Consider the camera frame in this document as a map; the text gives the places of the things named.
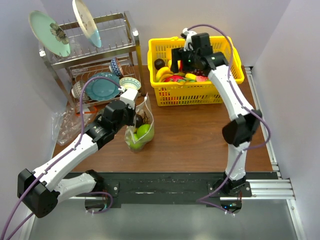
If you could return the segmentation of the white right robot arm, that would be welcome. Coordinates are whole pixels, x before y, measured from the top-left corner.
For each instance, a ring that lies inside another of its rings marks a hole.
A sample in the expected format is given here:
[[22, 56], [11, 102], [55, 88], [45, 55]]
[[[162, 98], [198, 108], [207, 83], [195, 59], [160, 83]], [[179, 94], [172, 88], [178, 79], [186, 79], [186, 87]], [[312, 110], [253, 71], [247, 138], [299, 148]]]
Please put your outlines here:
[[184, 47], [171, 50], [171, 71], [203, 71], [218, 90], [227, 109], [230, 122], [222, 128], [222, 135], [228, 144], [228, 160], [224, 177], [215, 186], [227, 196], [235, 196], [246, 184], [246, 156], [253, 135], [262, 118], [246, 100], [230, 73], [232, 62], [222, 52], [214, 52], [208, 33], [184, 29], [181, 36]]

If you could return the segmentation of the yellow lemon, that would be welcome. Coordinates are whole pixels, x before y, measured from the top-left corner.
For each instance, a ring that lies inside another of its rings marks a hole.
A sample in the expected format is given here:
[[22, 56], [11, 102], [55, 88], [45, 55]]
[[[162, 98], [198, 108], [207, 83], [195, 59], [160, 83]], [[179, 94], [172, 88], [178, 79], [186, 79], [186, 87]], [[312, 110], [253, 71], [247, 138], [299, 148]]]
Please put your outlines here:
[[186, 79], [190, 79], [190, 80], [194, 80], [194, 81], [197, 79], [197, 76], [195, 74], [192, 74], [192, 73], [187, 73], [184, 77]]

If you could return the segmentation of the green apple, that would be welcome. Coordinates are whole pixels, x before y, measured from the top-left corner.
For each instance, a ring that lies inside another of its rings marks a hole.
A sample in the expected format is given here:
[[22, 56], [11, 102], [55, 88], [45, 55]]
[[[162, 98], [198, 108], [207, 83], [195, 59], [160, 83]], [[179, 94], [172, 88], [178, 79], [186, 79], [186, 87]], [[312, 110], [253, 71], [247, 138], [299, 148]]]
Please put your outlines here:
[[130, 134], [126, 138], [126, 143], [129, 149], [136, 152], [141, 151], [145, 147], [145, 145], [149, 142], [150, 141], [146, 137], [139, 139], [136, 133], [134, 133], [133, 135]]
[[150, 124], [146, 123], [146, 124], [141, 125], [136, 131], [137, 137], [139, 139], [142, 138], [145, 134], [147, 134], [149, 132], [150, 128], [151, 128]]

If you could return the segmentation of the dark mangosteen front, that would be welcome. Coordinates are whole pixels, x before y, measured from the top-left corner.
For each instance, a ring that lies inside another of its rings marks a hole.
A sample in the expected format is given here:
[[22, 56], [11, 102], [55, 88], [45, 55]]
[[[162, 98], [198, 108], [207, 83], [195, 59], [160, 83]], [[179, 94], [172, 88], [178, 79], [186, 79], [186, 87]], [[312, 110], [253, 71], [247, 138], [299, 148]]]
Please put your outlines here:
[[135, 127], [139, 128], [144, 124], [144, 118], [140, 114], [135, 115]]

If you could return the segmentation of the clear polka dot zip bag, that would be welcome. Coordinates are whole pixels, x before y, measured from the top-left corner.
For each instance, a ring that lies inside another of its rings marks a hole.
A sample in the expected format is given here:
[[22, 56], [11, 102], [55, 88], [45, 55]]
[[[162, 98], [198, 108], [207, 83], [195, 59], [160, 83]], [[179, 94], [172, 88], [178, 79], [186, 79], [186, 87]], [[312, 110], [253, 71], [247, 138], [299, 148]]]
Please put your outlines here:
[[148, 94], [135, 111], [135, 126], [126, 127], [124, 141], [132, 152], [138, 153], [153, 140], [155, 135], [155, 119]]

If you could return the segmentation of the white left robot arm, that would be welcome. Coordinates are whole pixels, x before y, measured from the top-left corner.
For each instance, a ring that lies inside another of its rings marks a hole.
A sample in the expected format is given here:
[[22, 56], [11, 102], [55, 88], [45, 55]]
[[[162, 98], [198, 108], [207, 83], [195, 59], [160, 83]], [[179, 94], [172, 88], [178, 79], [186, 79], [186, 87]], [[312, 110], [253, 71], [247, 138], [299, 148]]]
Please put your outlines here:
[[94, 170], [66, 179], [66, 175], [84, 159], [112, 141], [124, 126], [133, 126], [136, 104], [133, 100], [109, 103], [94, 120], [56, 157], [33, 171], [24, 169], [18, 175], [17, 196], [38, 218], [47, 216], [60, 202], [81, 194], [103, 194], [104, 179]]

